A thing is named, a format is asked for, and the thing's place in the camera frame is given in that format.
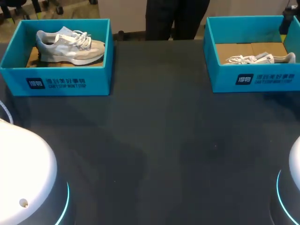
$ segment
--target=shoelace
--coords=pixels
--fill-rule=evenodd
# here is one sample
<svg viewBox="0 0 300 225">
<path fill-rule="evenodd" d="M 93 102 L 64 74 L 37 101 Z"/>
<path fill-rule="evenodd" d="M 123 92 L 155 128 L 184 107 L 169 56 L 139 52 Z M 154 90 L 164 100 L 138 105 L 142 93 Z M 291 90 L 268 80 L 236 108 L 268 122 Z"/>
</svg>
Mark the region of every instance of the shoelace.
<svg viewBox="0 0 300 225">
<path fill-rule="evenodd" d="M 229 61 L 229 64 L 252 64 L 257 61 L 257 58 L 253 55 L 245 57 L 242 55 L 237 55 L 226 59 L 226 61 Z"/>
<path fill-rule="evenodd" d="M 90 49 L 90 44 L 92 42 L 91 37 L 87 32 L 82 32 L 80 30 L 74 30 L 73 35 L 76 41 L 70 42 L 70 45 L 75 45 L 81 47 L 82 49 Z"/>
</svg>

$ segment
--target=blue shoe box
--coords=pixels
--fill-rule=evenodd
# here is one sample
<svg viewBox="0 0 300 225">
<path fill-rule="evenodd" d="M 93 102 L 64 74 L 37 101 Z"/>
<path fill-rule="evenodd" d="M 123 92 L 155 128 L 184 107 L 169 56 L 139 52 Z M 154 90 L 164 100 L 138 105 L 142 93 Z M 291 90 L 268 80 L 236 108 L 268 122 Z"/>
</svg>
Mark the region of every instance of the blue shoe box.
<svg viewBox="0 0 300 225">
<path fill-rule="evenodd" d="M 87 32 L 105 43 L 103 66 L 26 67 L 36 32 L 54 33 L 63 26 Z M 113 36 L 109 19 L 23 20 L 8 45 L 0 72 L 14 96 L 109 95 L 113 66 Z"/>
<path fill-rule="evenodd" d="M 294 18 L 283 42 L 296 63 L 224 65 L 216 44 L 281 43 L 283 16 L 207 18 L 204 54 L 213 92 L 300 90 L 300 23 Z"/>
</svg>

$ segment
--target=shoe sole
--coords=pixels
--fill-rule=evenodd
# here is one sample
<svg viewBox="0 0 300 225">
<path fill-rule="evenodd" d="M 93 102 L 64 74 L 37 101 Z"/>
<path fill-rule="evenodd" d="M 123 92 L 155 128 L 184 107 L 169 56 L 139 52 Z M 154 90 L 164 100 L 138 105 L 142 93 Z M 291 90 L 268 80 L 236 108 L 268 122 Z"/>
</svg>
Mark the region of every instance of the shoe sole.
<svg viewBox="0 0 300 225">
<path fill-rule="evenodd" d="M 92 59 L 88 59 L 88 60 L 75 60 L 75 59 L 71 59 L 67 56 L 41 54 L 41 61 L 42 62 L 70 62 L 70 63 L 72 63 L 74 65 L 77 65 L 77 66 L 83 66 L 83 65 L 90 64 L 94 61 L 97 61 L 103 55 L 104 54 L 99 55 L 99 56 L 97 56 L 95 58 L 92 58 Z"/>
</svg>

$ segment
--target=screw hole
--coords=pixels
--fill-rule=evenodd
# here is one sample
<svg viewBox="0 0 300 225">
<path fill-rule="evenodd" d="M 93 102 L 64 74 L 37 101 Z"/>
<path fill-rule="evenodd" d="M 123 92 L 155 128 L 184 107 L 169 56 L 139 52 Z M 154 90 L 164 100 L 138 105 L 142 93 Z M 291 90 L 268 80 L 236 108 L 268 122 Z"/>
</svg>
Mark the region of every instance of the screw hole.
<svg viewBox="0 0 300 225">
<path fill-rule="evenodd" d="M 27 208 L 28 207 L 28 201 L 26 199 L 21 199 L 19 201 L 19 204 L 23 207 L 23 208 Z"/>
</svg>

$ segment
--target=shoe box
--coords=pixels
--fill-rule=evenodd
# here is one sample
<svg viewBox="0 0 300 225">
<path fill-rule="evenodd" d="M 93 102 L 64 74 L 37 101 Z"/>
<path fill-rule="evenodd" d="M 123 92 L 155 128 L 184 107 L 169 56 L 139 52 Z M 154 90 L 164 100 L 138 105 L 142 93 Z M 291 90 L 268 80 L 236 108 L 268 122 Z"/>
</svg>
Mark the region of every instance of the shoe box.
<svg viewBox="0 0 300 225">
<path fill-rule="evenodd" d="M 41 62 L 35 47 L 37 31 L 54 33 L 63 26 L 104 42 L 103 59 L 87 66 Z M 3 56 L 0 73 L 14 96 L 106 96 L 110 93 L 112 66 L 109 19 L 23 20 Z"/>
<path fill-rule="evenodd" d="M 208 17 L 204 55 L 213 92 L 300 90 L 300 23 L 294 18 L 283 37 L 283 16 Z M 236 55 L 267 52 L 273 56 L 295 53 L 296 63 L 225 65 Z"/>
</svg>

